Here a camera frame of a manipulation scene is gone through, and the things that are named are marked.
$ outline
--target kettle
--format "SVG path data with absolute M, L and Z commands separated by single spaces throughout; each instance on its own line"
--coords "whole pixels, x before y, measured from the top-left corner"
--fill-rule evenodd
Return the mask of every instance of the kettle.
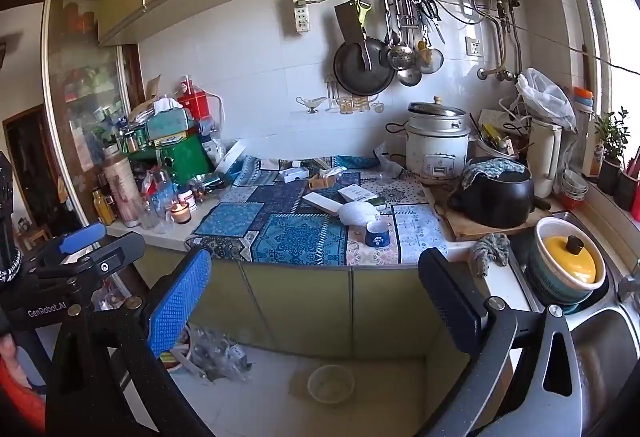
M 533 179 L 536 197 L 546 198 L 551 194 L 558 172 L 561 133 L 561 126 L 539 119 L 531 121 L 527 165 Z

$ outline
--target doorway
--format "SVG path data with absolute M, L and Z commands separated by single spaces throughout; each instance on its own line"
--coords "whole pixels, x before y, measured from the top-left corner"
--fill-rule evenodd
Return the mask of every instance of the doorway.
M 16 184 L 33 227 L 46 225 L 54 237 L 80 229 L 76 213 L 60 203 L 60 174 L 46 128 L 44 105 L 5 119 L 2 126 Z

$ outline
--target electrical outlet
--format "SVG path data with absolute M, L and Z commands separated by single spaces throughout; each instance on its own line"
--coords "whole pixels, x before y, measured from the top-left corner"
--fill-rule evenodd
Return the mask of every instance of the electrical outlet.
M 293 0 L 296 6 L 293 14 L 296 20 L 296 31 L 299 33 L 309 32 L 311 30 L 311 22 L 309 21 L 309 6 L 303 2 L 306 0 Z
M 477 56 L 478 58 L 484 57 L 484 52 L 482 52 L 482 43 L 480 42 L 480 40 L 476 40 L 475 38 L 471 38 L 469 36 L 466 36 L 465 40 L 467 56 Z

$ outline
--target window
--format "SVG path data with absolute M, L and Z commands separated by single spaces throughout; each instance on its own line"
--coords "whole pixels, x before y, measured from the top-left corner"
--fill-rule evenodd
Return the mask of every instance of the window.
M 609 61 L 640 72 L 640 8 L 636 1 L 600 0 L 600 3 L 609 43 Z M 629 111 L 627 122 L 631 136 L 623 156 L 626 165 L 629 159 L 635 157 L 640 145 L 640 76 L 611 67 L 608 97 L 604 101 L 610 103 L 611 110 L 617 112 L 623 106 Z

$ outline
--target red box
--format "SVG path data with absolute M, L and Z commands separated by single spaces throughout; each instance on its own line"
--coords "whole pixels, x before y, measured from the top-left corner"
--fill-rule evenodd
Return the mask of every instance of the red box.
M 207 103 L 207 94 L 201 90 L 187 96 L 181 96 L 177 101 L 188 108 L 194 119 L 201 120 L 209 115 L 209 103 Z

